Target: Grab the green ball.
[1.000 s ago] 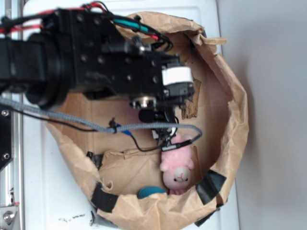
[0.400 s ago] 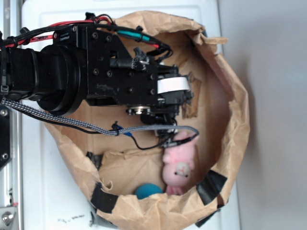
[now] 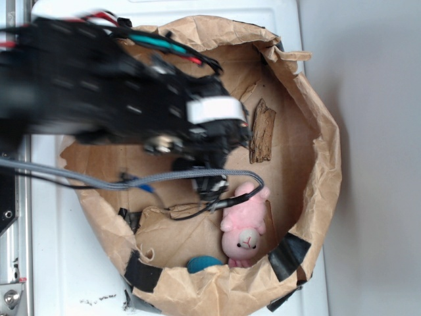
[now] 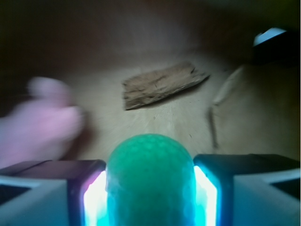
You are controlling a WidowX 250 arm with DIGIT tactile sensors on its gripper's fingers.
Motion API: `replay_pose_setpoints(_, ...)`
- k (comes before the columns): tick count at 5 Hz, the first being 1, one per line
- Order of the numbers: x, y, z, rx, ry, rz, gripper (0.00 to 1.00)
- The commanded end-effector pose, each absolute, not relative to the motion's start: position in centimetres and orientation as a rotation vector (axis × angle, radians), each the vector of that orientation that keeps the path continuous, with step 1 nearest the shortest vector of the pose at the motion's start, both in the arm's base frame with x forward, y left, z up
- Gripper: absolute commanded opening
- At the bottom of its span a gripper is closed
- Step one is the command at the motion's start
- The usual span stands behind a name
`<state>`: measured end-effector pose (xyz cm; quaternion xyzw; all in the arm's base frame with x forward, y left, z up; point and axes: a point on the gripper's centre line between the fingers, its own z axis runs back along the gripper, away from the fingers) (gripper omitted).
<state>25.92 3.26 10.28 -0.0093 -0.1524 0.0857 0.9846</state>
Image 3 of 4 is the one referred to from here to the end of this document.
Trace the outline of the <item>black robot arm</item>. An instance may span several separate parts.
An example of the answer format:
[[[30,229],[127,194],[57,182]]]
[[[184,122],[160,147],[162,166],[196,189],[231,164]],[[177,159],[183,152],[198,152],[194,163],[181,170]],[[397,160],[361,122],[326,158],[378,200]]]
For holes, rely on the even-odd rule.
[[[205,201],[226,189],[220,169],[251,138],[247,110],[220,80],[218,61],[174,41],[110,26],[37,18],[1,46],[1,149],[27,134],[65,134],[82,144],[140,144],[198,170]]]

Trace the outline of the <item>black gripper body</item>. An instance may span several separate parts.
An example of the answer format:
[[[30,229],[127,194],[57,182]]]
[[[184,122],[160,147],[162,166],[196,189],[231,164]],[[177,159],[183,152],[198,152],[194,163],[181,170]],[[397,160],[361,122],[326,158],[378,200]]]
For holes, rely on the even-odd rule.
[[[173,132],[161,132],[145,140],[150,154],[174,154],[173,171],[223,169],[229,154],[251,139],[244,105],[213,77],[194,78],[186,93],[182,115],[169,108],[174,118],[184,119]]]

